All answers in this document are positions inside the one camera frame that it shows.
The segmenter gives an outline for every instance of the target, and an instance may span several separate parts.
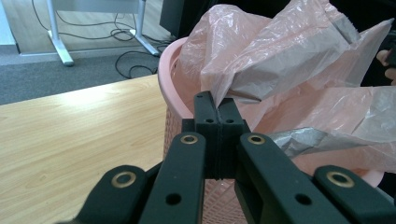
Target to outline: desk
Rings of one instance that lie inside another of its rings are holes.
[[[102,175],[163,158],[157,76],[0,106],[0,223],[77,215]]]
[[[56,11],[86,11],[86,12],[114,12],[137,14],[135,30],[131,30],[134,38],[143,45],[152,55],[160,53],[143,37],[143,19],[145,17],[146,0],[47,0],[51,30],[49,37],[62,62],[66,66],[73,66],[74,62],[67,51],[64,42],[59,37]]]

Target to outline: pink laundry basket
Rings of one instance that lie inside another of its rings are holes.
[[[172,139],[181,132],[181,121],[193,118],[193,114],[177,94],[172,81],[177,57],[186,39],[179,39],[168,46],[160,59],[158,79],[163,98],[167,103],[164,155]],[[374,187],[379,184],[384,174],[366,170],[355,173]],[[247,223],[233,190],[233,180],[206,180],[203,221],[204,223]]]

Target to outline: gray carpet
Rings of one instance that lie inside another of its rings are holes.
[[[74,60],[73,67],[65,67],[60,61],[0,66],[0,105],[126,80],[115,68],[119,56],[79,58]],[[130,53],[120,59],[118,68],[128,75],[134,65],[155,70],[158,61],[158,57]],[[131,75],[143,77],[151,72],[136,68]]]

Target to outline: desk leg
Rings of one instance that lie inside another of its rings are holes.
[[[55,9],[53,8],[52,0],[47,0],[47,5],[49,8],[49,21],[51,30],[49,30],[49,37],[52,42],[53,47],[55,47],[59,56],[61,57],[62,62],[65,66],[73,66],[73,59],[70,57],[67,48],[64,46],[64,42],[59,37],[58,33],[58,24],[56,22],[56,14]]]
[[[147,41],[145,37],[142,36],[142,29],[143,29],[143,19],[145,17],[145,8],[146,8],[146,0],[139,0],[139,9],[137,15],[137,22],[136,22],[136,34],[134,37],[140,44],[143,45],[152,55],[160,55],[158,50],[151,46],[151,44]]]

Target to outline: wooden table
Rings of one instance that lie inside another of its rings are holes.
[[[0,223],[70,220],[102,175],[163,158],[157,76],[0,106]]]

